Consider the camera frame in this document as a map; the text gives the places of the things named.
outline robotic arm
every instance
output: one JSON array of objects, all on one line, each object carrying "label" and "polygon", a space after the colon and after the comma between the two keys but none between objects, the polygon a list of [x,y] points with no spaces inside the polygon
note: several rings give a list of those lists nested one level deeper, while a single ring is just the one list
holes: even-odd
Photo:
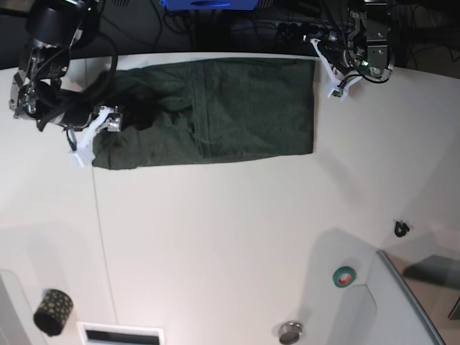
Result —
[{"label": "robotic arm", "polygon": [[362,79],[386,83],[394,65],[394,55],[387,41],[390,21],[386,0],[350,0],[347,18],[351,17],[354,27],[345,26],[341,18],[339,28],[324,0],[323,8],[336,32],[336,39],[327,42],[314,38],[310,43],[328,73],[328,97],[344,100],[349,87]]},{"label": "robotic arm", "polygon": [[[113,42],[98,31],[97,3],[98,0],[35,1],[27,18],[30,37],[11,87],[9,106],[15,118],[36,121],[40,131],[49,122],[78,131],[98,116],[98,102],[113,78],[118,57]],[[81,93],[63,90],[61,78],[70,64],[70,50],[85,47],[96,38],[111,49],[112,64],[106,78]]]}]

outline cable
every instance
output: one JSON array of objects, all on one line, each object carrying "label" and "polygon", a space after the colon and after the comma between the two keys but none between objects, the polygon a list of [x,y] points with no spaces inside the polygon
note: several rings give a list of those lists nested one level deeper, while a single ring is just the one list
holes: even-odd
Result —
[{"label": "cable", "polygon": [[95,84],[93,84],[89,86],[86,90],[84,90],[83,97],[80,100],[80,102],[95,101],[97,103],[98,97],[101,96],[102,93],[104,93],[104,91],[107,90],[107,88],[110,86],[115,76],[116,67],[118,65],[118,52],[116,50],[116,45],[114,41],[109,36],[104,34],[103,32],[99,32],[98,37],[106,41],[107,45],[109,46],[110,53],[111,53],[110,69],[109,69],[109,72],[107,73],[106,78],[104,79],[103,83],[100,86],[94,86]]},{"label": "cable", "polygon": [[359,77],[359,74],[349,74],[347,75],[339,84],[339,88],[344,88],[346,83],[348,83],[348,80],[354,77]]},{"label": "cable", "polygon": [[460,60],[460,57],[458,57],[457,59],[454,59],[454,54],[452,53],[452,51],[444,46],[444,45],[433,45],[431,47],[423,47],[421,49],[419,49],[418,51],[416,52],[413,52],[412,50],[409,50],[410,54],[412,55],[412,60],[414,61],[414,65],[415,65],[415,69],[418,70],[418,64],[417,64],[417,60],[415,59],[415,56],[421,52],[425,52],[426,50],[431,50],[431,49],[436,49],[436,48],[440,48],[440,47],[445,47],[448,49],[450,55],[451,55],[451,60],[452,60],[452,63],[455,63],[457,62],[458,60]]},{"label": "cable", "polygon": [[125,36],[129,37],[131,40],[139,43],[140,45],[146,45],[146,46],[152,47],[152,43],[146,42],[146,41],[143,41],[143,40],[139,40],[138,38],[134,37],[132,34],[129,34],[128,32],[124,31],[121,27],[119,27],[117,24],[112,22],[109,18],[107,18],[105,16],[101,16],[101,18],[103,20],[105,20],[108,24],[110,24],[112,27],[114,27],[115,29],[120,31],[122,34],[124,34]]},{"label": "cable", "polygon": [[411,13],[411,19],[412,19],[412,26],[416,29],[418,29],[417,27],[417,21],[415,20],[415,13],[417,11],[417,9],[422,6],[422,4],[418,4],[416,6],[414,6],[411,10],[410,10],[410,13]]},{"label": "cable", "polygon": [[253,20],[253,18],[247,17],[247,18],[245,18],[245,19],[246,19],[246,20],[249,20],[249,21],[252,23],[252,29],[254,30],[254,33],[256,34],[257,39],[258,39],[260,42],[265,42],[265,39],[260,35],[259,29],[257,28],[256,22]]},{"label": "cable", "polygon": [[[336,21],[334,20],[334,17],[332,16],[331,9],[329,8],[328,4],[326,3],[326,0],[321,0],[321,3],[323,5],[324,11],[326,12],[326,17],[329,21],[329,24],[332,26],[334,30],[336,30],[337,34],[340,32],[339,26],[337,25]],[[340,8],[340,17],[342,18],[342,34],[344,34],[345,28],[344,28],[344,20],[342,17],[342,10]],[[345,34],[344,34],[344,48],[347,50],[348,47],[346,46],[346,40],[345,40]]]},{"label": "cable", "polygon": [[[114,29],[117,29],[119,32],[121,32],[123,35],[125,35],[126,37],[130,38],[131,40],[135,41],[136,43],[139,43],[140,45],[145,45],[147,47],[150,47],[152,48],[153,46],[153,43],[151,42],[147,42],[147,41],[144,41],[144,40],[140,40],[136,37],[134,37],[132,34],[129,34],[128,32],[124,31],[121,27],[119,27],[117,24],[115,24],[114,22],[112,22],[109,18],[105,17],[105,16],[101,16],[101,18],[107,22],[107,24],[111,25]],[[162,47],[162,46],[158,46],[159,48],[161,48],[162,50],[169,50],[171,52],[175,51],[174,49],[171,49],[171,48],[167,48],[167,47]]]},{"label": "cable", "polygon": [[[282,13],[276,6],[273,6],[272,8],[275,10],[275,12],[281,14],[281,15],[282,15],[284,18],[286,18],[289,22],[294,22],[295,20],[293,20],[293,19],[308,19],[307,16],[304,16],[304,17],[292,17],[292,16],[290,16],[288,13]],[[323,21],[323,19],[322,19],[320,16],[312,17],[312,18],[313,18],[313,19],[316,19],[317,24],[323,25],[324,27],[327,27],[327,26],[328,26],[327,23],[325,23],[325,22]],[[325,35],[328,34],[327,31],[323,31],[323,28],[319,27],[319,29],[320,29],[320,30],[322,31],[322,33],[324,33]]]},{"label": "cable", "polygon": [[447,48],[447,50],[448,50],[449,55],[451,56],[451,61],[452,61],[452,63],[454,63],[454,60],[455,60],[455,59],[454,59],[454,54],[452,53],[451,48],[449,48],[449,47],[446,47],[446,48]]},{"label": "cable", "polygon": [[163,22],[161,20],[160,13],[158,12],[157,7],[155,6],[155,3],[153,2],[153,0],[149,0],[149,1],[153,7],[153,10],[155,11],[155,15],[157,16],[158,24],[160,25],[160,28],[158,29],[157,37],[155,38],[155,42],[153,43],[153,52],[157,52],[158,42],[160,41],[161,34],[163,33]]},{"label": "cable", "polygon": [[75,138],[75,132],[73,131],[73,128],[67,128],[65,130],[65,136],[67,137],[70,148],[75,152],[77,150],[77,140]]},{"label": "cable", "polygon": [[110,86],[116,72],[116,66],[118,64],[118,53],[116,51],[114,42],[110,39],[109,36],[99,32],[98,37],[108,43],[109,49],[111,51],[112,61],[107,76],[104,78],[101,84],[98,85],[97,83],[94,83],[90,85],[86,90],[84,90],[84,92],[82,92],[81,95],[63,101],[61,104],[53,108],[48,114],[42,116],[40,120],[37,120],[37,128],[39,131],[43,132],[43,129],[45,129],[45,126],[48,122],[82,103],[89,101],[96,103],[98,101],[98,97],[100,97],[102,93]]},{"label": "cable", "polygon": [[163,13],[163,17],[162,17],[162,20],[163,20],[163,23],[165,24],[165,26],[166,26],[171,32],[174,32],[174,33],[177,34],[177,35],[188,35],[187,29],[184,29],[184,30],[179,31],[179,30],[174,29],[173,27],[171,27],[171,26],[168,24],[168,22],[166,21],[166,18],[167,18],[167,17],[168,17],[168,18],[171,18],[171,19],[174,21],[174,24],[176,25],[176,27],[179,27],[179,26],[178,26],[178,23],[175,21],[175,16],[174,16],[174,17],[168,16],[167,13],[168,13],[168,12],[167,12],[167,9],[166,9],[166,7],[165,7],[165,12]]},{"label": "cable", "polygon": [[[241,29],[233,29],[231,32],[238,32],[238,31],[246,31],[246,30],[254,30],[254,27],[243,27]],[[268,29],[268,30],[277,30],[274,27],[257,27],[257,29]]]},{"label": "cable", "polygon": [[107,0],[101,0],[101,2],[102,2],[102,6],[101,6],[101,9],[99,10],[99,16],[102,16],[104,9],[106,9]]},{"label": "cable", "polygon": [[190,17],[184,17],[181,13],[171,17],[171,19],[174,22],[175,26],[177,28],[179,28],[179,29],[182,29],[182,28],[180,27],[179,23],[176,22],[176,17],[180,17],[182,19],[182,23],[184,24],[184,27],[185,27],[185,29],[183,29],[183,32],[189,33],[190,32],[190,26],[191,26]]},{"label": "cable", "polygon": [[409,54],[412,55],[412,60],[414,60],[414,65],[415,65],[415,69],[418,70],[418,63],[417,63],[417,59],[415,59],[415,54],[413,53],[413,48],[412,49],[408,49],[408,52]]},{"label": "cable", "polygon": [[258,20],[256,21],[258,24],[266,24],[266,25],[271,25],[273,29],[278,30],[278,26],[275,23],[271,22],[259,22]]},{"label": "cable", "polygon": [[363,77],[363,79],[365,79],[366,81],[369,81],[370,83],[373,83],[373,84],[384,84],[386,82],[388,82],[388,80],[390,79],[387,78],[385,80],[372,80],[372,79],[369,79],[365,74],[363,74],[363,72],[361,72],[356,63],[354,63],[353,59],[351,58],[351,55],[350,55],[350,52],[348,50],[348,47],[347,47],[347,44],[346,44],[346,38],[345,38],[345,25],[344,25],[344,16],[342,16],[342,11],[340,9],[340,20],[341,20],[341,25],[342,25],[342,39],[344,41],[344,46],[345,46],[345,54],[348,55],[348,59],[349,59],[349,63],[351,63],[355,69],[356,72],[358,72],[358,74]]},{"label": "cable", "polygon": [[48,66],[55,58],[57,58],[59,55],[61,55],[63,52],[66,50],[69,50],[69,47],[62,47],[60,48],[53,56],[51,56],[48,60],[46,60],[38,69],[35,71],[35,73],[32,75],[30,78],[31,81],[34,81],[35,78],[39,75],[39,73],[46,67]]}]

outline green cloth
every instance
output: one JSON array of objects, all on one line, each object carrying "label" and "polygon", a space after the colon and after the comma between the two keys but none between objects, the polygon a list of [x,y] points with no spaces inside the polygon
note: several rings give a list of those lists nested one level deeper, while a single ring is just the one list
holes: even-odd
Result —
[{"label": "green cloth", "polygon": [[309,154],[313,73],[313,61],[255,58],[117,71],[112,102],[129,100],[152,123],[98,134],[93,166],[119,170]]}]

